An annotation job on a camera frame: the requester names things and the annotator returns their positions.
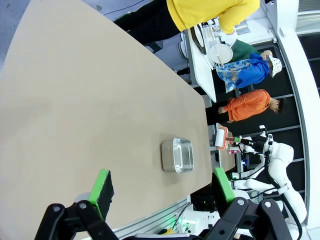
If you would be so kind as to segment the black green-padded left gripper finger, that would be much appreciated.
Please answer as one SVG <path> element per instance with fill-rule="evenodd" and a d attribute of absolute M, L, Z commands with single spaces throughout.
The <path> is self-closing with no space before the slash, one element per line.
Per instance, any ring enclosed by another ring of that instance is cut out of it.
<path fill-rule="evenodd" d="M 71 206 L 49 205 L 35 235 L 36 240 L 73 240 L 77 233 L 87 233 L 92 240 L 117 240 L 106 223 L 114 196 L 111 172 L 101 169 L 89 197 Z"/>

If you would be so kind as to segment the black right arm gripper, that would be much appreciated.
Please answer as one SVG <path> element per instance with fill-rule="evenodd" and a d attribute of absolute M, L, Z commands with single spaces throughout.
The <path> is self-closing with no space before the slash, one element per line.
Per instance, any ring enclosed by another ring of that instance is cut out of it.
<path fill-rule="evenodd" d="M 247 153 L 266 153 L 269 139 L 248 136 Z M 212 174 L 211 190 L 220 219 L 204 237 L 206 240 L 232 240 L 239 229 L 249 230 L 255 240 L 290 240 L 292 238 L 285 218 L 276 201 L 261 201 L 235 196 L 234 190 L 221 167 Z"/>

